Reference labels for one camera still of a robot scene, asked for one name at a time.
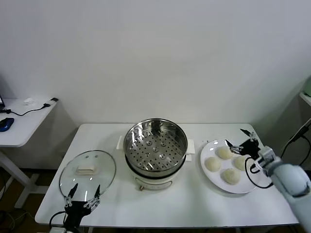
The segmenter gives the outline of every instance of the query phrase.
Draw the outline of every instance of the blue mouse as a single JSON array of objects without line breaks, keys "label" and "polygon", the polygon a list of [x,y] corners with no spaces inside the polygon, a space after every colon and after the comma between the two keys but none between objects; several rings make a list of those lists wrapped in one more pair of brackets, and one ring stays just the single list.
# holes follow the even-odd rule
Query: blue mouse
[{"label": "blue mouse", "polygon": [[14,122],[14,118],[8,118],[8,117],[0,121],[0,132],[5,132],[9,130],[13,122]]}]

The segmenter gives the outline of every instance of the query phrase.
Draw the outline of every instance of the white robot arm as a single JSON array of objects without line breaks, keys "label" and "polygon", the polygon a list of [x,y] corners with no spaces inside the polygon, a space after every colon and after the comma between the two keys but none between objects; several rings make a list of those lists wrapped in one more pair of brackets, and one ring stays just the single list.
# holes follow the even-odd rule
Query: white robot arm
[{"label": "white robot arm", "polygon": [[255,160],[256,167],[271,178],[300,224],[306,232],[311,233],[311,182],[305,171],[300,166],[283,163],[270,147],[260,149],[255,134],[242,131],[250,136],[250,139],[240,146],[233,146],[227,141],[230,150],[237,154],[250,155]]}]

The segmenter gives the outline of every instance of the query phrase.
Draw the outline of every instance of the steamed bun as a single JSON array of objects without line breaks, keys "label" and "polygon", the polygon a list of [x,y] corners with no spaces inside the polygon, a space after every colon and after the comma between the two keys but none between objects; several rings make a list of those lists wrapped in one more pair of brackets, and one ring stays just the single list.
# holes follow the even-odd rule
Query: steamed bun
[{"label": "steamed bun", "polygon": [[221,167],[221,162],[216,157],[209,157],[204,162],[206,168],[212,172],[218,171]]},{"label": "steamed bun", "polygon": [[216,154],[222,159],[231,159],[232,158],[232,152],[230,151],[229,147],[227,147],[227,146],[218,147],[216,149]]},{"label": "steamed bun", "polygon": [[234,168],[229,168],[222,173],[223,180],[229,184],[235,185],[241,179],[241,174]]},{"label": "steamed bun", "polygon": [[246,156],[239,156],[233,161],[233,164],[237,169],[245,171],[245,160]]}]

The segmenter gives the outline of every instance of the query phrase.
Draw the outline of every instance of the white table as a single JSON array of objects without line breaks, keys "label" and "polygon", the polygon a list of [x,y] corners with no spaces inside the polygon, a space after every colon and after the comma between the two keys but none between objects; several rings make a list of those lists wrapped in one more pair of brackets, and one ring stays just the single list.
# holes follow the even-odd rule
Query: white table
[{"label": "white table", "polygon": [[[29,110],[41,108],[45,102],[37,101],[36,104],[23,105],[23,100],[18,99],[4,99],[6,109],[12,109],[12,111],[23,114]],[[14,123],[8,131],[0,132],[0,148],[1,147],[22,147],[25,145],[30,137],[34,134],[36,129],[50,113],[55,104],[48,108],[41,109],[39,111],[30,112],[24,116],[17,116],[15,114],[0,114],[0,120],[7,117],[14,118]],[[11,178],[6,183],[6,190],[15,178],[23,186],[25,186],[23,192],[18,198],[15,207],[21,208],[30,193],[45,194],[48,186],[37,186],[35,182],[39,177],[39,174],[33,174],[31,178],[26,176],[3,152],[0,151],[0,166],[3,167]],[[4,188],[1,190],[0,196],[5,192]]]},{"label": "white table", "polygon": [[[91,227],[239,227],[295,224],[297,219],[282,195],[271,187],[255,189],[246,195],[225,193],[212,184],[199,165],[201,147],[207,140],[226,138],[234,144],[247,139],[240,128],[253,131],[249,124],[180,124],[188,138],[194,139],[196,154],[186,162],[171,187],[160,191],[138,190],[124,159],[116,150],[120,135],[131,124],[83,124],[69,147],[40,207],[35,220],[48,224],[51,216],[64,210],[58,188],[62,169],[76,155],[87,150],[105,150],[117,164],[110,188],[101,204],[84,217],[81,226]],[[62,225],[63,216],[53,224]]]}]

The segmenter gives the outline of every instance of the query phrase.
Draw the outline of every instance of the floor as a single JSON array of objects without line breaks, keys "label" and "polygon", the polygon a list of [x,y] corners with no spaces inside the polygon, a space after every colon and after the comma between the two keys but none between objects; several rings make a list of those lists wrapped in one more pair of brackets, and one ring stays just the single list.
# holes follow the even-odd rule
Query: floor
[{"label": "floor", "polygon": [[[3,176],[5,181],[9,179],[9,174],[0,169],[0,174]],[[27,176],[31,176],[31,172],[26,172]],[[54,172],[44,172],[41,173],[37,185],[50,185]],[[0,189],[3,187],[3,181],[0,179]],[[24,212],[22,210],[14,211],[14,204],[17,201],[19,195],[23,190],[23,186],[16,180],[12,182],[8,190],[5,192],[2,200],[0,201],[0,212],[6,211],[11,213],[14,219],[20,217]],[[26,200],[23,209],[30,213],[33,217],[35,216],[40,203],[43,200],[44,195],[41,194],[31,194]],[[49,227],[45,225],[39,225],[29,214],[25,214],[23,217],[15,221],[15,229],[13,231],[7,230],[5,228],[12,227],[12,220],[8,215],[2,220],[0,215],[0,233],[14,232],[14,233],[48,233]],[[81,232],[87,233],[87,228],[80,229]],[[248,231],[254,232],[257,228],[241,229],[242,233]],[[235,229],[115,229],[115,228],[95,228],[94,233],[235,233]],[[275,227],[269,231],[269,233],[305,233],[305,231],[300,226],[279,226]]]}]

